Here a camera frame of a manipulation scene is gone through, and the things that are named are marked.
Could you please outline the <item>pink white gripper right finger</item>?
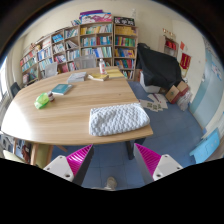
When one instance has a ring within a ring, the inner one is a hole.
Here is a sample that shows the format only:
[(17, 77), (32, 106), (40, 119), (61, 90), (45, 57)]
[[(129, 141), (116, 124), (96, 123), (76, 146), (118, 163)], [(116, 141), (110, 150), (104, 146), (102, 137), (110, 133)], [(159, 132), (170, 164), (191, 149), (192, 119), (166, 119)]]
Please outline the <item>pink white gripper right finger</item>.
[(170, 155), (159, 155), (137, 143), (134, 144), (134, 156), (145, 184), (159, 180), (182, 169), (182, 166)]

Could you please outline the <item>pink white gripper left finger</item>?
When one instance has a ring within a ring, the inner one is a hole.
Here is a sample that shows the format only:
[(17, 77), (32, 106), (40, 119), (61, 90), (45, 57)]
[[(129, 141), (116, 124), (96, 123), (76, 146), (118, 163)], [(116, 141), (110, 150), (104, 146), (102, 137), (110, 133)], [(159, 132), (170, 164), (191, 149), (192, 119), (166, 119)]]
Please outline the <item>pink white gripper left finger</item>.
[(81, 186), (93, 154), (94, 147), (90, 144), (67, 157), (59, 155), (44, 170)]

